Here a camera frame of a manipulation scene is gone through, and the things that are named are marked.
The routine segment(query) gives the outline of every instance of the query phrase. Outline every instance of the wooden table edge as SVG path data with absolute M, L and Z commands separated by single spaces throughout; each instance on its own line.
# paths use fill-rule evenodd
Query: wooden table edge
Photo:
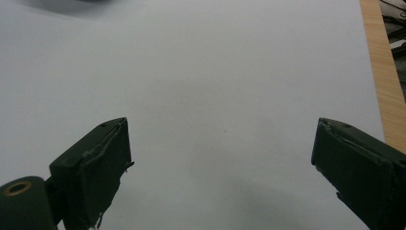
M 360 0 L 379 110 L 388 145 L 406 153 L 406 103 L 378 0 Z

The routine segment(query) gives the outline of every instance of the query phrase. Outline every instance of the white surface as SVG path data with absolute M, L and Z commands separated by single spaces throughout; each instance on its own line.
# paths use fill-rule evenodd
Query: white surface
M 310 165 L 319 117 L 383 139 L 358 1 L 0 1 L 0 182 L 126 116 L 102 229 L 366 229 Z

